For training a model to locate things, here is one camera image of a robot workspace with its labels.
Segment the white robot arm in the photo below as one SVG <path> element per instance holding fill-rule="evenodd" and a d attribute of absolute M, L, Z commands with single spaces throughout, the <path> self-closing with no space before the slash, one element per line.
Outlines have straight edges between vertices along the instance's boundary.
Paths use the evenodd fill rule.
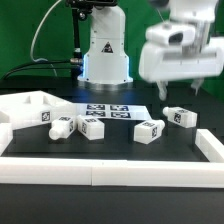
<path fill-rule="evenodd" d="M 206 77 L 224 69 L 224 37 L 211 37 L 219 0 L 149 0 L 168 9 L 169 19 L 146 30 L 139 62 L 140 77 L 155 83 L 159 97 L 167 96 L 170 81 L 191 79 L 199 89 Z M 96 7 L 92 13 L 90 49 L 78 80 L 96 88 L 131 83 L 124 52 L 125 15 L 119 7 Z"/>

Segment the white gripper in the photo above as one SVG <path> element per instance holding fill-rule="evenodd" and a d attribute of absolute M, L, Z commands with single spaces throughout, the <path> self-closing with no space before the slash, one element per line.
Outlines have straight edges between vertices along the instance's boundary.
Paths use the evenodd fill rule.
<path fill-rule="evenodd" d="M 224 67 L 224 50 L 220 47 L 205 47 L 198 55 L 186 56 L 180 47 L 161 47 L 153 44 L 143 46 L 139 74 L 147 82 L 157 82 L 159 98 L 167 98 L 167 83 L 194 79 L 191 88 L 197 95 L 204 77 L 218 76 Z"/>

